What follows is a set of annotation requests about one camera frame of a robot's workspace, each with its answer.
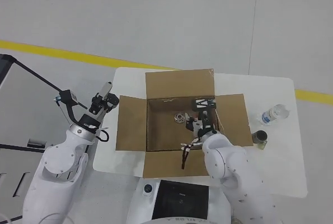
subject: open cardboard box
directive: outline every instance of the open cardboard box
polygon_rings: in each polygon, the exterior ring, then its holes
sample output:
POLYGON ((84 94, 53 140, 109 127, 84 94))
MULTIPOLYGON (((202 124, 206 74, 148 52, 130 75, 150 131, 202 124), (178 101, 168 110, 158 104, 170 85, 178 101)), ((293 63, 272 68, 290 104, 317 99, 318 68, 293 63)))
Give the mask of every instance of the open cardboard box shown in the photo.
POLYGON ((116 150, 146 152, 144 178, 208 175, 202 150, 191 150, 181 169, 180 144, 194 137, 174 115, 195 114, 192 99, 215 98, 216 128, 235 145, 253 145, 243 94, 215 96, 212 69, 146 73, 146 94, 146 99, 120 96, 116 136, 116 150))

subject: floor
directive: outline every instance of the floor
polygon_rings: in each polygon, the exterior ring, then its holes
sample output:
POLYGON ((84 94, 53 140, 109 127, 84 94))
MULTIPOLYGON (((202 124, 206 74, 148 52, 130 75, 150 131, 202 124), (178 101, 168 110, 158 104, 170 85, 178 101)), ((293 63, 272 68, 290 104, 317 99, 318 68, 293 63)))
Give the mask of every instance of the floor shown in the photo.
MULTIPOLYGON (((0 39, 179 69, 288 77, 297 89, 333 94, 333 0, 0 1, 0 39)), ((115 72, 0 52, 72 89, 81 102, 115 72)), ((309 193, 275 195, 275 202, 286 224, 333 223, 333 106, 297 105, 309 193)), ((93 150, 90 158, 71 217, 76 224, 125 223, 138 178, 93 171, 93 150)))

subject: table top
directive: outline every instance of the table top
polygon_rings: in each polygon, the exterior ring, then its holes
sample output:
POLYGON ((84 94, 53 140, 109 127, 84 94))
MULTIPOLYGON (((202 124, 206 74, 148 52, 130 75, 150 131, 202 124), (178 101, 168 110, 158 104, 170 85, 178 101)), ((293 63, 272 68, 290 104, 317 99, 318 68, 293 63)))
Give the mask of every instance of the table top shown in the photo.
MULTIPOLYGON (((145 72, 157 71, 161 70, 118 68, 111 92, 117 96, 146 99, 145 72)), ((259 170, 271 193, 304 198, 308 191, 293 81, 289 78, 222 73, 215 73, 214 79, 215 95, 244 95, 251 132, 264 130, 268 134, 264 150, 245 148, 249 161, 259 170), (290 110, 288 118, 266 126, 255 119, 257 114, 276 104, 286 105, 290 110)), ((104 118, 102 127, 108 127, 110 140, 98 142, 93 168, 101 172, 142 176, 145 152, 115 151, 118 113, 119 107, 104 118)), ((219 184, 208 176, 163 179, 204 185, 219 184)))

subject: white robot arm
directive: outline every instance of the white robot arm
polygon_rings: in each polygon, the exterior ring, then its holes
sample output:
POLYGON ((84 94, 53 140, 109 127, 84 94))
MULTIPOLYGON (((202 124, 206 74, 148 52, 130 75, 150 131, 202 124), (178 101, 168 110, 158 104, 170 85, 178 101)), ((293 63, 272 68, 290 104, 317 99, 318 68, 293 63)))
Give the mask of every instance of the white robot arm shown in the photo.
POLYGON ((248 162, 246 150, 220 133, 205 138, 206 169, 212 178, 220 179, 233 217, 244 224, 280 223, 270 192, 248 162))
POLYGON ((72 110, 72 106, 78 105, 75 95, 66 90, 56 97, 58 105, 59 101, 65 103, 74 124, 66 131, 67 139, 63 143, 50 146, 43 153, 24 201, 23 224, 63 223, 88 163, 85 146, 92 145, 94 138, 99 138, 96 132, 101 121, 119 103, 119 99, 109 93, 111 87, 111 82, 105 84, 79 121, 74 118, 72 110), (61 179, 62 175, 68 175, 67 179, 61 179))
POLYGON ((202 145, 207 172, 213 179, 220 180, 222 191, 231 204, 233 217, 243 224, 281 223, 270 192, 248 162, 246 150, 234 146, 225 135, 215 130, 213 109, 216 109, 213 99, 198 99, 193 102, 193 110, 198 112, 198 118, 185 114, 186 128, 193 131, 195 139, 191 144, 182 144, 186 155, 182 158, 182 168, 190 148, 202 145))

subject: small metal part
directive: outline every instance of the small metal part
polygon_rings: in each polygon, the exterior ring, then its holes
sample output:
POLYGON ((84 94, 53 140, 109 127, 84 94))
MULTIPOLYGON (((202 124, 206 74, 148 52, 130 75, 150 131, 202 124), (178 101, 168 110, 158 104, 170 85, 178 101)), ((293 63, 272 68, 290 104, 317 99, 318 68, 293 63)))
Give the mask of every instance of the small metal part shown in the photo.
POLYGON ((175 116, 173 117, 175 119, 175 122, 182 124, 183 122, 185 122, 185 116, 182 113, 177 113, 175 114, 175 116))

